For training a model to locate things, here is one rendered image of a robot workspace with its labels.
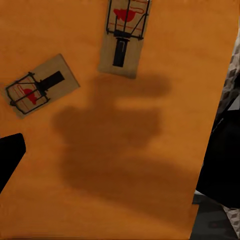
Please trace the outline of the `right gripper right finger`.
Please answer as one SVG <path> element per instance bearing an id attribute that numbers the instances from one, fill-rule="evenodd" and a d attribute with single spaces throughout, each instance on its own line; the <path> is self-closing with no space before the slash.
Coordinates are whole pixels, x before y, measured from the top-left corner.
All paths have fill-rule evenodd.
<path id="1" fill-rule="evenodd" d="M 235 133 L 228 133 L 224 151 L 240 173 L 240 135 Z"/>

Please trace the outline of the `mousetrap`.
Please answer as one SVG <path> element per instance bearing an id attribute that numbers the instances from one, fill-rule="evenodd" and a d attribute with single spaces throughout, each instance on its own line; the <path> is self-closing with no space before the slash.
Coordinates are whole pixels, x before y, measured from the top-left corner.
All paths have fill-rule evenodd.
<path id="1" fill-rule="evenodd" d="M 153 0 L 108 0 L 98 70 L 135 78 Z"/>
<path id="2" fill-rule="evenodd" d="M 61 53 L 0 89 L 20 120 L 80 88 Z"/>

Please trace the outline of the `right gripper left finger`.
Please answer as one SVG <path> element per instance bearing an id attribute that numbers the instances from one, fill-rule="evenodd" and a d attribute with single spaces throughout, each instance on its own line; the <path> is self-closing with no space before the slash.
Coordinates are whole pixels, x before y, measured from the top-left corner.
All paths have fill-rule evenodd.
<path id="1" fill-rule="evenodd" d="M 0 193 L 26 153 L 22 133 L 0 138 Z"/>

